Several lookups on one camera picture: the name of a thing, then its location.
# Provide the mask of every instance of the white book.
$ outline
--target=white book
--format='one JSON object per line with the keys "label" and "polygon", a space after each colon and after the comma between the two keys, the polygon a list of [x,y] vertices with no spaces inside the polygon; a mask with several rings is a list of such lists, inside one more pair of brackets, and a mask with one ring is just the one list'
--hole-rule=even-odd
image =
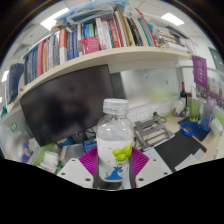
{"label": "white book", "polygon": [[96,27],[97,27],[97,32],[98,32],[98,38],[100,42],[100,48],[101,50],[106,50],[107,49],[107,44],[106,40],[104,37],[104,32],[103,32],[103,26],[100,18],[96,18]]}
{"label": "white book", "polygon": [[117,17],[118,24],[120,26],[120,31],[121,31],[121,36],[122,36],[122,39],[123,39],[124,47],[127,47],[127,43],[126,43],[126,39],[125,39],[125,35],[124,35],[124,30],[123,30],[123,27],[122,27],[122,24],[121,24],[119,14],[118,14],[117,11],[115,11],[115,14],[116,14],[116,17]]}
{"label": "white book", "polygon": [[46,72],[46,66],[45,66],[45,51],[46,51],[46,41],[44,43],[44,48],[43,48],[43,72]]}
{"label": "white book", "polygon": [[131,16],[131,18],[134,20],[134,23],[135,23],[135,25],[136,25],[136,27],[138,29],[138,32],[139,32],[139,34],[140,34],[140,36],[142,38],[143,45],[144,46],[149,46],[147,38],[145,36],[145,33],[144,33],[143,29],[142,29],[141,24],[139,23],[139,21],[137,19],[135,19],[134,16]]}
{"label": "white book", "polygon": [[83,55],[82,53],[82,43],[81,43],[81,39],[82,39],[82,30],[81,30],[81,24],[78,24],[77,26],[77,39],[78,39],[78,48],[79,48],[79,57]]}
{"label": "white book", "polygon": [[107,20],[102,20],[101,19],[101,24],[102,24],[102,27],[103,27],[103,33],[104,33],[104,38],[105,38],[105,41],[106,41],[107,49],[112,49],[112,44],[111,44],[111,39],[110,39],[110,33],[109,33],[109,29],[108,29]]}

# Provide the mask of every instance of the bottle cap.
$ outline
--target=bottle cap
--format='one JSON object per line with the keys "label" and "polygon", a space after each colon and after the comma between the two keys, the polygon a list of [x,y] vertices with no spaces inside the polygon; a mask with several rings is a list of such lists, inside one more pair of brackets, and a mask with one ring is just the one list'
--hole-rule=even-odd
{"label": "bottle cap", "polygon": [[103,112],[111,115],[124,115],[129,112],[129,102],[123,99],[105,99]]}

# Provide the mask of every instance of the book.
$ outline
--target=book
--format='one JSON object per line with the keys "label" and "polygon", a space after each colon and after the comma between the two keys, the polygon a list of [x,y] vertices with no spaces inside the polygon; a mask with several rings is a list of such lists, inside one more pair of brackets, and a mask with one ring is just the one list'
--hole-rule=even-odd
{"label": "book", "polygon": [[120,41],[120,46],[121,47],[124,47],[123,38],[122,38],[122,35],[121,35],[121,30],[120,30],[120,26],[118,24],[117,16],[115,14],[114,14],[114,21],[115,21],[115,26],[116,26],[117,33],[118,33],[118,38],[119,38],[119,41]]}
{"label": "book", "polygon": [[43,72],[43,49],[44,49],[44,40],[42,40],[38,44],[37,48],[37,58],[36,58],[36,69],[37,69],[37,77],[41,76]]}
{"label": "book", "polygon": [[32,58],[32,80],[35,80],[36,79],[36,76],[35,76],[35,68],[36,68],[36,50],[33,50],[33,58]]}
{"label": "book", "polygon": [[53,62],[53,43],[54,43],[54,35],[52,34],[49,39],[49,47],[48,47],[48,63],[49,63],[49,70],[52,69],[54,66]]}
{"label": "book", "polygon": [[74,58],[73,33],[68,33],[68,57],[69,60]]}
{"label": "book", "polygon": [[60,56],[60,64],[63,64],[67,61],[67,31],[66,29],[63,29],[60,31],[59,56]]}
{"label": "book", "polygon": [[[84,23],[81,24],[81,37],[83,38],[84,37]],[[82,52],[83,52],[83,55],[85,55],[85,48],[82,44]]]}
{"label": "book", "polygon": [[81,24],[77,25],[77,39],[78,39],[78,48],[79,48],[79,57],[83,55],[83,45],[81,42],[82,39],[82,26]]}
{"label": "book", "polygon": [[28,58],[29,56],[26,56],[24,58],[24,83],[27,85],[28,83]]}
{"label": "book", "polygon": [[119,40],[118,40],[118,33],[117,33],[117,30],[116,30],[114,21],[110,20],[109,24],[110,24],[110,30],[111,30],[111,33],[112,33],[114,48],[119,48],[120,44],[119,44]]}
{"label": "book", "polygon": [[70,33],[67,34],[67,61],[71,60],[70,54],[69,54],[69,44],[70,44]]}
{"label": "book", "polygon": [[125,23],[125,26],[127,28],[127,32],[128,32],[128,36],[129,36],[129,41],[130,41],[130,46],[132,47],[135,47],[135,40],[134,40],[134,37],[133,37],[133,34],[131,32],[131,28],[127,22],[127,18],[124,18],[124,23]]}
{"label": "book", "polygon": [[143,29],[142,29],[142,27],[141,27],[139,21],[138,21],[137,19],[135,19],[134,16],[131,16],[131,17],[132,17],[132,20],[134,21],[135,26],[137,27],[138,32],[139,32],[139,34],[140,34],[140,36],[141,36],[143,46],[149,46],[148,41],[147,41],[147,38],[146,38],[146,36],[145,36],[145,33],[144,33],[144,31],[143,31]]}
{"label": "book", "polygon": [[132,19],[131,16],[128,18],[128,21],[130,22],[131,27],[134,30],[135,36],[137,38],[138,46],[144,46],[144,44],[142,42],[142,38],[141,38],[141,36],[140,36],[140,34],[138,32],[138,29],[137,29],[137,27],[136,27],[136,25],[134,23],[134,20]]}
{"label": "book", "polygon": [[106,41],[107,49],[112,49],[107,20],[106,19],[101,19],[101,24],[102,24],[102,27],[103,27],[103,33],[104,33],[104,38],[105,38],[105,41]]}
{"label": "book", "polygon": [[97,26],[94,25],[94,35],[97,39],[99,39],[99,36],[98,36],[98,31],[97,31]]}
{"label": "book", "polygon": [[84,37],[90,37],[89,24],[84,24],[83,29],[84,29]]}
{"label": "book", "polygon": [[134,39],[134,42],[135,42],[135,46],[138,46],[138,45],[139,45],[139,44],[138,44],[138,40],[137,40],[135,31],[134,31],[134,29],[133,29],[133,27],[132,27],[132,24],[131,24],[131,22],[130,22],[130,20],[129,20],[128,18],[126,18],[126,21],[127,21],[128,25],[129,25],[129,28],[130,28],[130,30],[131,30],[131,33],[132,33],[132,36],[133,36],[133,39]]}
{"label": "book", "polygon": [[109,34],[110,34],[111,46],[112,46],[112,48],[114,48],[114,41],[113,41],[112,32],[111,32],[111,29],[110,29],[110,23],[109,22],[107,22],[107,26],[108,26],[108,30],[109,30]]}
{"label": "book", "polygon": [[99,42],[100,42],[100,49],[101,50],[106,50],[107,45],[106,45],[104,32],[103,32],[103,27],[102,27],[102,23],[101,23],[100,18],[96,18],[96,26],[97,26],[97,33],[98,33]]}
{"label": "book", "polygon": [[60,55],[59,55],[59,37],[60,31],[54,34],[54,43],[53,43],[53,67],[60,65]]}
{"label": "book", "polygon": [[38,49],[35,49],[33,51],[33,80],[36,79],[38,76],[37,76],[37,52],[38,52]]}
{"label": "book", "polygon": [[31,51],[28,59],[28,83],[32,82],[32,56],[33,52]]}
{"label": "book", "polygon": [[117,18],[118,25],[120,27],[120,33],[121,33],[121,36],[122,36],[123,45],[124,45],[124,47],[127,47],[127,43],[126,43],[126,39],[125,39],[125,35],[124,35],[124,29],[122,27],[121,20],[120,20],[120,17],[118,15],[117,11],[115,11],[115,16]]}
{"label": "book", "polygon": [[89,36],[94,37],[93,23],[89,24]]}
{"label": "book", "polygon": [[44,41],[44,48],[43,48],[43,73],[46,72],[46,44],[47,44],[47,41]]}
{"label": "book", "polygon": [[121,26],[123,28],[124,37],[125,37],[125,41],[126,41],[127,47],[129,47],[130,46],[130,39],[128,37],[127,27],[126,27],[125,22],[124,22],[123,13],[122,13],[122,11],[121,11],[121,9],[119,7],[117,8],[117,12],[118,12],[118,16],[119,16],[120,21],[121,21]]}
{"label": "book", "polygon": [[49,51],[49,38],[47,38],[46,41],[46,55],[45,55],[45,60],[46,60],[46,71],[49,71],[49,60],[48,60],[48,51]]}
{"label": "book", "polygon": [[79,57],[78,51],[77,51],[77,48],[78,48],[78,46],[77,46],[77,44],[78,44],[78,42],[77,42],[77,30],[74,30],[72,32],[72,35],[73,35],[72,38],[73,38],[73,51],[74,51],[73,56],[74,56],[74,58],[77,58],[77,57]]}
{"label": "book", "polygon": [[151,31],[151,29],[150,29],[148,23],[145,21],[145,18],[144,18],[144,16],[143,16],[142,12],[141,12],[139,9],[137,9],[137,8],[136,8],[136,11],[137,11],[137,12],[140,14],[140,16],[142,17],[141,20],[143,20],[142,24],[144,24],[143,26],[145,27],[145,30],[146,30],[146,31],[149,31],[148,38],[149,38],[149,40],[150,40],[150,46],[157,46],[157,45],[156,45],[155,38],[154,38],[154,36],[153,36],[153,34],[152,34],[152,31]]}

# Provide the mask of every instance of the black monitor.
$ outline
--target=black monitor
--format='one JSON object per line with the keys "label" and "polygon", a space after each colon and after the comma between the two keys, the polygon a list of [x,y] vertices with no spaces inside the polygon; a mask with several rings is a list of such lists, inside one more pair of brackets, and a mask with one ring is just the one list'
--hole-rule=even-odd
{"label": "black monitor", "polygon": [[97,125],[103,101],[114,98],[108,65],[71,72],[24,94],[21,106],[40,146]]}

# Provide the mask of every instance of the ceiling light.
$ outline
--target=ceiling light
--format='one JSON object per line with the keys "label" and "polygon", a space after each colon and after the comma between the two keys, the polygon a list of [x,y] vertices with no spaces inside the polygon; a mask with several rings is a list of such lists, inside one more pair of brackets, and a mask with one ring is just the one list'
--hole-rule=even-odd
{"label": "ceiling light", "polygon": [[7,80],[7,75],[9,74],[9,71],[5,71],[2,77],[2,82],[5,82]]}
{"label": "ceiling light", "polygon": [[164,16],[162,16],[162,19],[165,19],[177,26],[184,24],[184,22],[182,20],[178,19],[176,16],[174,16],[171,13],[165,14]]}
{"label": "ceiling light", "polygon": [[68,8],[62,9],[59,12],[55,13],[54,15],[45,19],[42,23],[40,23],[40,25],[42,25],[43,27],[45,27],[46,29],[48,29],[50,31],[51,28],[57,22],[55,19],[58,18],[59,16],[63,15],[64,13],[68,12],[68,11],[69,11]]}

